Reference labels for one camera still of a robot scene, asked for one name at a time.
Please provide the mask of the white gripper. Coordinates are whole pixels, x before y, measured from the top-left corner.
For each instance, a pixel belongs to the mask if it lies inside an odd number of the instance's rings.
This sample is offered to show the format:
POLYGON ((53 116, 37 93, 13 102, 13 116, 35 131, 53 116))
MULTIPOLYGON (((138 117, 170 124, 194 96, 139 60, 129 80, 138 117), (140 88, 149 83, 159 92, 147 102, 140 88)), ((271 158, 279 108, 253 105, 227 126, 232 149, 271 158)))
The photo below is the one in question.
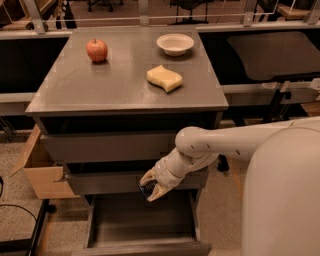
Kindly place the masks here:
POLYGON ((147 186, 148 202, 153 202, 175 188, 184 179, 183 165, 179 159, 163 157, 156 164, 155 168, 148 170, 140 179, 139 185, 146 186, 148 183, 157 180, 147 186))

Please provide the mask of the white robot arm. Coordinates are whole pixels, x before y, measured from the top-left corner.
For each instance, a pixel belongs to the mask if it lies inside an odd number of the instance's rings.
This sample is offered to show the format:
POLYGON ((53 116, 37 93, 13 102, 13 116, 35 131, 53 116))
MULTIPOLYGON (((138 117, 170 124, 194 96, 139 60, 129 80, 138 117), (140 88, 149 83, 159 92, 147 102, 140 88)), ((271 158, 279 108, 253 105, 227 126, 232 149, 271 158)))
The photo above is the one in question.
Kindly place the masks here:
POLYGON ((320 256, 320 118, 182 129, 139 185, 152 202, 225 155, 249 162, 241 256, 320 256))

